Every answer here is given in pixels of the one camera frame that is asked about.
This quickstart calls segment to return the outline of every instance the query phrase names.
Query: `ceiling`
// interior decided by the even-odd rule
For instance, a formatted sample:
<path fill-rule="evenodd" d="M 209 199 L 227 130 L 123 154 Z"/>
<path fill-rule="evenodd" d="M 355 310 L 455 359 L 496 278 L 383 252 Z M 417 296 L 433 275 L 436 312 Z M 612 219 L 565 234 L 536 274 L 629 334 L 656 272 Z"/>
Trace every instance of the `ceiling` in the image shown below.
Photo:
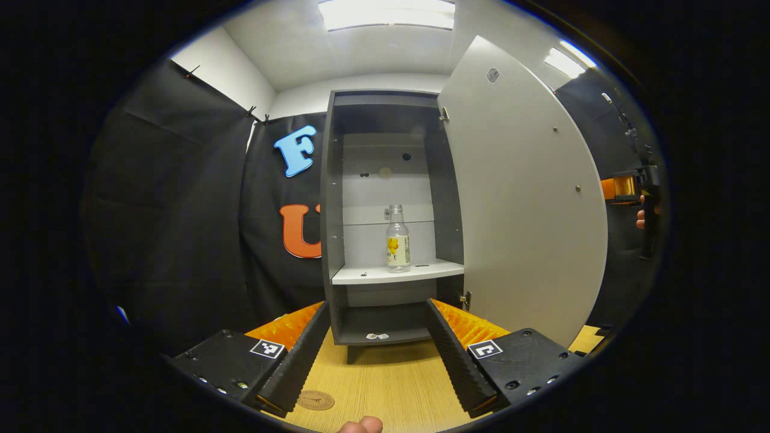
<path fill-rule="evenodd" d="M 379 25 L 328 32 L 318 0 L 260 2 L 224 27 L 277 92 L 375 73 L 450 75 L 476 35 L 509 52 L 554 89 L 569 81 L 543 62 L 561 40 L 554 30 L 502 0 L 456 0 L 455 5 L 451 31 Z"/>

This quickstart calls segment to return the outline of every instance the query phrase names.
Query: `ceiling light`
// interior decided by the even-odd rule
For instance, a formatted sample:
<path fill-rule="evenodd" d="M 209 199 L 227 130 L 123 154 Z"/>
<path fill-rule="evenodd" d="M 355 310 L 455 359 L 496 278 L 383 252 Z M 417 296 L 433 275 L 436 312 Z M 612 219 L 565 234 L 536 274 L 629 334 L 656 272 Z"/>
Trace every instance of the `ceiling light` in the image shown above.
<path fill-rule="evenodd" d="M 561 41 L 561 46 L 565 47 L 566 49 L 570 50 L 572 54 L 575 55 L 578 59 L 580 59 L 581 62 L 585 63 L 586 66 L 589 68 L 595 68 L 596 63 L 594 63 L 593 60 L 589 59 L 587 55 L 583 54 L 583 52 L 579 49 L 576 49 L 574 45 L 567 41 Z"/>
<path fill-rule="evenodd" d="M 330 31 L 387 24 L 454 27 L 454 3 L 444 0 L 329 0 L 318 9 Z"/>
<path fill-rule="evenodd" d="M 585 69 L 582 66 L 578 65 L 577 62 L 570 59 L 566 54 L 556 48 L 551 49 L 551 53 L 545 58 L 545 62 L 567 74 L 570 78 L 577 78 L 580 74 L 585 72 Z"/>

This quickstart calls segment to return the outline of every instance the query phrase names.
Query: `bottle label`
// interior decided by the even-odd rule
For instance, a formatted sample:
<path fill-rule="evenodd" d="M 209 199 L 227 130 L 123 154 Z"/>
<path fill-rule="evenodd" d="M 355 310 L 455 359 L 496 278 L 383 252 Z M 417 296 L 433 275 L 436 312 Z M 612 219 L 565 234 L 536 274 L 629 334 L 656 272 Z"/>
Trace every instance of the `bottle label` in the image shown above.
<path fill-rule="evenodd" d="M 387 265 L 406 266 L 409 261 L 409 235 L 388 236 L 387 238 Z"/>

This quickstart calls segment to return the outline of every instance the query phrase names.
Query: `blue letter f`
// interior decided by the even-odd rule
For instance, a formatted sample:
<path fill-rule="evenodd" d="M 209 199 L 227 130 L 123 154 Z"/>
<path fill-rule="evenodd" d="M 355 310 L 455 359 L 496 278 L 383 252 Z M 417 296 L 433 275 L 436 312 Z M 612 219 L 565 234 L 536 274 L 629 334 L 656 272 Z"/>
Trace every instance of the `blue letter f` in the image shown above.
<path fill-rule="evenodd" d="M 290 133 L 288 136 L 276 141 L 273 145 L 273 147 L 281 149 L 283 159 L 286 161 L 286 177 L 294 176 L 313 164 L 313 160 L 305 158 L 302 152 L 307 154 L 313 153 L 313 142 L 310 141 L 308 136 L 314 136 L 315 134 L 316 129 L 308 125 Z"/>

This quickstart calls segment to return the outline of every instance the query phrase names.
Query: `human hand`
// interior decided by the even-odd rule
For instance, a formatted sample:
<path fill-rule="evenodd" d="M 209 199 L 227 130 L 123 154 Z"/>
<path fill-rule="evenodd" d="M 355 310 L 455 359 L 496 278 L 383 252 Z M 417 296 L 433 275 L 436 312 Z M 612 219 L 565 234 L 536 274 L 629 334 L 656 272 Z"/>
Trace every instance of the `human hand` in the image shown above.
<path fill-rule="evenodd" d="M 383 433 L 383 422 L 379 418 L 366 416 L 358 422 L 346 422 L 337 433 Z"/>
<path fill-rule="evenodd" d="M 644 204 L 644 196 L 639 196 L 639 200 L 641 201 L 641 204 Z M 655 214 L 660 215 L 661 214 L 661 207 L 659 205 L 655 205 Z M 643 229 L 644 228 L 644 211 L 640 210 L 636 213 L 636 227 Z"/>

